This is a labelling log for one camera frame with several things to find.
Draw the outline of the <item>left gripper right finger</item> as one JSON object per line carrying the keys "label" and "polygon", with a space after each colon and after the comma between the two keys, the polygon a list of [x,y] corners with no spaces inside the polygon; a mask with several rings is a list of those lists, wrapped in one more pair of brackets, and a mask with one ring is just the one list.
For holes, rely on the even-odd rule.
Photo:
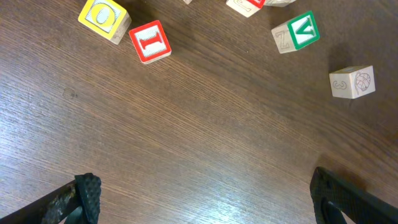
{"label": "left gripper right finger", "polygon": [[397,224],[397,208],[357,188],[324,167],[317,167],[310,183],[318,224]]}

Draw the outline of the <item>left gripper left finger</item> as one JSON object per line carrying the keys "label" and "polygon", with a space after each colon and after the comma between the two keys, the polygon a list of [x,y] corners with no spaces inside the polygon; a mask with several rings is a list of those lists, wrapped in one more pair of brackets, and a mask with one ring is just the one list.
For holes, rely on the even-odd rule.
{"label": "left gripper left finger", "polygon": [[75,180],[31,204],[1,218],[3,224],[89,223],[100,214],[101,179],[92,173]]}

